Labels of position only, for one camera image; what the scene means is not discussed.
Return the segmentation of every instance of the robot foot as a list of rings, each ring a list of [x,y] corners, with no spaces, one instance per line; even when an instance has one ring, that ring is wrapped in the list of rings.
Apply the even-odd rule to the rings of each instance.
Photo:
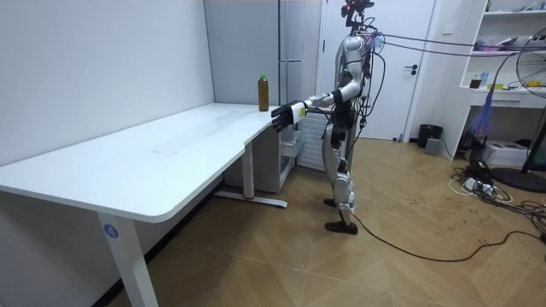
[[[339,221],[339,222],[336,222],[336,223],[326,223],[324,225],[324,228],[329,230],[329,231],[342,233],[342,234],[349,234],[349,235],[357,235],[358,234],[358,227],[357,227],[357,225],[355,223],[351,223],[350,225],[347,225],[343,221]]]
[[[324,199],[324,205],[331,206],[332,208],[338,208],[338,206],[335,205],[334,199]]]

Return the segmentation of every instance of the desk top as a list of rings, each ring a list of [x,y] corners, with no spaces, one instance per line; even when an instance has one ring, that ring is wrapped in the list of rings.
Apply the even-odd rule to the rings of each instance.
[[[158,223],[270,125],[258,106],[211,103],[0,167],[0,190]]]

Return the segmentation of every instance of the desk base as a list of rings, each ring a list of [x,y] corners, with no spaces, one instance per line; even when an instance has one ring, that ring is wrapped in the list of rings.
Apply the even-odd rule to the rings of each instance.
[[[98,213],[113,260],[133,307],[158,307],[133,221]]]
[[[282,208],[286,208],[288,206],[288,203],[286,201],[282,201],[282,200],[272,200],[272,199],[267,199],[267,198],[264,198],[264,197],[253,197],[251,199],[247,199],[242,194],[224,192],[224,191],[219,191],[219,192],[215,193],[215,196],[229,198],[229,199],[232,199],[232,200],[245,200],[245,201],[257,202],[257,203],[260,203],[260,204],[279,206],[279,207],[282,207]]]

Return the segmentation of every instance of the bottle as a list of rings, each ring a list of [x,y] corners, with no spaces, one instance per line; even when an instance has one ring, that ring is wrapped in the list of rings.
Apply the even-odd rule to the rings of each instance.
[[[481,84],[479,85],[479,87],[485,87],[487,85],[487,79],[489,78],[489,73],[488,72],[482,72],[481,75],[479,76],[479,79],[481,79]]]
[[[263,112],[270,109],[270,86],[265,73],[260,73],[258,80],[258,109]]]

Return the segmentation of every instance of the robot leg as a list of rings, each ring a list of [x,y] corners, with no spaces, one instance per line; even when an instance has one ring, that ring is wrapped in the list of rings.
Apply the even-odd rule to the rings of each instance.
[[[328,125],[324,134],[322,143],[322,157],[324,159],[324,168],[332,183],[334,193],[333,201],[325,200],[327,205],[335,205],[340,211],[341,221],[337,223],[326,223],[326,229],[339,233],[356,235],[358,227],[351,223],[351,214],[354,213],[354,193],[352,192],[351,174],[347,170],[345,159],[342,158],[341,146],[334,148],[332,146],[332,131],[334,125]]]

